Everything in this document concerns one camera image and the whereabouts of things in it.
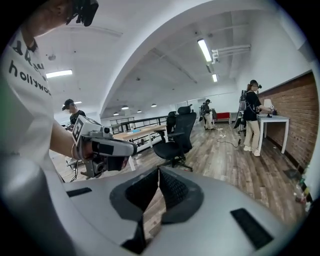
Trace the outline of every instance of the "person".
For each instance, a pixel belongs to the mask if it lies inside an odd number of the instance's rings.
[[[75,102],[72,99],[67,99],[64,102],[64,106],[62,107],[62,110],[69,110],[70,116],[70,124],[74,126],[76,124],[76,121],[78,119],[78,116],[86,116],[85,112],[82,110],[79,110],[75,104]]]
[[[244,140],[244,151],[252,151],[254,156],[259,157],[258,143],[260,137],[259,124],[257,120],[257,112],[264,110],[271,112],[271,108],[263,106],[256,94],[259,85],[256,80],[251,80],[246,88],[246,109],[243,113],[243,119],[246,121],[246,135]]]
[[[210,104],[210,99],[207,99],[205,101],[204,106],[203,106],[203,117],[205,119],[205,127],[204,128],[206,130],[215,130],[214,127],[212,126],[212,115],[210,114],[212,109],[209,108],[209,104]]]
[[[0,59],[0,95],[11,104],[5,108],[9,118],[4,117],[1,124],[5,133],[0,137],[1,151],[19,154],[54,172],[49,149],[74,158],[76,147],[72,133],[54,120],[53,96],[35,38],[68,24],[82,12],[77,2],[47,0],[40,5],[13,35]],[[83,151],[84,158],[89,158],[92,145],[87,143]]]
[[[204,121],[204,129],[206,129],[206,119],[205,119],[205,115],[204,115],[204,108],[205,108],[205,102],[202,103],[201,107],[200,107],[200,116],[203,118]]]

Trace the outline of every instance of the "white t-shirt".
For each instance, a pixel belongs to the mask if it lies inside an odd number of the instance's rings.
[[[5,48],[0,68],[1,150],[55,170],[49,157],[53,99],[38,47],[28,49],[20,29]]]

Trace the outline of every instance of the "cable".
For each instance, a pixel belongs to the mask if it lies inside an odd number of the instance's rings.
[[[221,138],[217,138],[216,141],[217,141],[217,142],[220,142],[220,143],[229,143],[229,144],[231,144],[234,148],[239,147],[239,146],[240,146],[240,142],[241,142],[241,139],[239,139],[239,141],[238,141],[238,146],[235,146],[233,143],[231,143],[231,142],[229,142],[229,141],[220,141],[220,139],[221,139]]]
[[[70,182],[73,182],[77,179],[78,176],[78,161],[75,163],[75,169],[74,169],[74,177],[70,180]]]
[[[218,129],[218,131],[219,131],[220,136],[221,136],[222,138],[225,138],[225,137],[226,137],[226,134],[225,134],[224,132],[222,132],[222,131],[219,130],[219,129]],[[217,138],[216,141],[217,141],[217,142],[220,142],[220,143],[229,143],[229,144],[231,144],[234,148],[239,147],[239,146],[240,146],[240,143],[241,143],[241,138],[239,138],[239,140],[238,140],[238,146],[235,146],[233,143],[231,143],[231,142],[229,142],[229,141],[220,141],[220,139],[221,139],[221,138]]]

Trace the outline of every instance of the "brick wall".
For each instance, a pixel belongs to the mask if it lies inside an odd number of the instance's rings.
[[[279,116],[290,118],[285,150],[303,169],[310,162],[318,133],[319,101],[313,73],[259,94],[261,104],[271,99]],[[284,123],[268,123],[267,136],[282,146]]]

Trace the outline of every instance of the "table leg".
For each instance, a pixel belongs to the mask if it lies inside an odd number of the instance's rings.
[[[289,120],[285,122],[285,131],[284,131],[284,139],[282,144],[282,150],[281,153],[284,154],[287,146],[287,140],[288,140],[288,133],[289,133]]]
[[[149,138],[149,146],[150,146],[150,148],[152,148],[153,146],[152,146],[152,141],[151,141],[150,133],[148,133],[148,138]]]
[[[164,130],[164,139],[165,139],[165,143],[169,142],[167,129]]]
[[[267,127],[268,127],[268,123],[265,123],[265,127],[264,127],[264,137],[267,137]]]
[[[259,146],[258,146],[258,151],[259,153],[261,152],[261,147],[262,147],[262,140],[264,135],[264,122],[260,121],[260,138],[259,138]]]
[[[135,163],[134,163],[134,160],[132,159],[131,155],[129,157],[129,165],[131,167],[131,171],[135,171],[136,170]]]

